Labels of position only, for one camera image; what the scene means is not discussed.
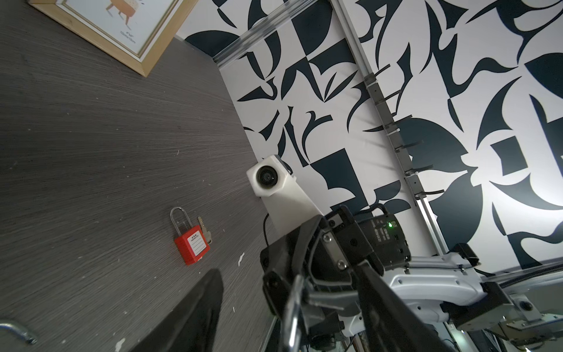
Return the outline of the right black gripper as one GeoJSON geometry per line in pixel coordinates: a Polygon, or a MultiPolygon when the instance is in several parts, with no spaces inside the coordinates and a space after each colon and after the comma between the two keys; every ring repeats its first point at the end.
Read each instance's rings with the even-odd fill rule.
{"type": "Polygon", "coordinates": [[[346,312],[357,304],[352,268],[374,258],[374,249],[349,209],[314,216],[260,253],[263,292],[281,317],[297,276],[303,278],[302,309],[346,312]]]}

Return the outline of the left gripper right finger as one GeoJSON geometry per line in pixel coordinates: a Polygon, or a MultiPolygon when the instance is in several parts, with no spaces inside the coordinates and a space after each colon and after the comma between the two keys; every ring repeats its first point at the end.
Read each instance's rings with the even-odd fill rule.
{"type": "Polygon", "coordinates": [[[367,263],[354,267],[370,351],[448,351],[367,263]]]}

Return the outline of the small black padlock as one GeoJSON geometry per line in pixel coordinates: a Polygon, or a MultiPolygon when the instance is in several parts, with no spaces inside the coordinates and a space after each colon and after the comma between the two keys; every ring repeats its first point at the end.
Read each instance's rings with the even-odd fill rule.
{"type": "Polygon", "coordinates": [[[296,275],[281,319],[279,352],[300,351],[303,339],[301,314],[304,283],[305,278],[303,275],[296,275]]]}

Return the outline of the small brass key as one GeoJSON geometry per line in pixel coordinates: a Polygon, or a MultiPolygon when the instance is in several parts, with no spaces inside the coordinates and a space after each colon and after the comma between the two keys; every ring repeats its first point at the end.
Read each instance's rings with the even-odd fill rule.
{"type": "Polygon", "coordinates": [[[203,218],[200,217],[200,216],[198,216],[198,217],[197,217],[197,221],[199,222],[199,226],[201,227],[202,234],[205,236],[206,242],[207,242],[208,244],[211,244],[211,243],[212,243],[212,240],[213,240],[213,239],[212,239],[212,235],[211,235],[211,232],[210,232],[210,231],[207,229],[207,227],[205,226],[204,221],[203,221],[203,218]]]}

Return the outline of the blue padlock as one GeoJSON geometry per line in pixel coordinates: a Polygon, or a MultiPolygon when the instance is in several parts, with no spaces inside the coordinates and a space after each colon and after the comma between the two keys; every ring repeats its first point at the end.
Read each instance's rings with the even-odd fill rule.
{"type": "Polygon", "coordinates": [[[1,320],[0,327],[3,330],[15,334],[29,345],[35,345],[38,342],[38,338],[33,332],[16,321],[1,320]]]}

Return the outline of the red padlock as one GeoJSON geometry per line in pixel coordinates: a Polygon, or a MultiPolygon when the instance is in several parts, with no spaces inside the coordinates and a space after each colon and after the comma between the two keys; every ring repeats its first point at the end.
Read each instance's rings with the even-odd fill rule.
{"type": "Polygon", "coordinates": [[[189,215],[181,207],[174,207],[169,213],[177,233],[174,243],[186,265],[199,262],[209,252],[210,245],[200,225],[193,225],[189,215]]]}

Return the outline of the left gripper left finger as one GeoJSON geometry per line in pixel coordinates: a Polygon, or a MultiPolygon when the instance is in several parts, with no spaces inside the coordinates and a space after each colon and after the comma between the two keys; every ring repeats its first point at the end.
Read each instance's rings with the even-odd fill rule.
{"type": "Polygon", "coordinates": [[[212,351],[224,285],[214,268],[133,351],[212,351]]]}

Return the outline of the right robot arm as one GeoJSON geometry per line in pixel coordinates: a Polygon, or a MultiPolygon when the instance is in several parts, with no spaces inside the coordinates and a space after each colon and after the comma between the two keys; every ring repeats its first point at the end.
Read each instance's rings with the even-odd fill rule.
{"type": "Polygon", "coordinates": [[[327,215],[305,204],[272,205],[280,239],[261,252],[263,290],[281,321],[279,347],[331,350],[340,337],[365,333],[374,351],[443,351],[431,324],[488,331],[534,350],[562,337],[562,315],[541,312],[514,291],[540,276],[500,280],[476,269],[461,243],[445,255],[413,257],[402,227],[388,211],[327,215]]]}

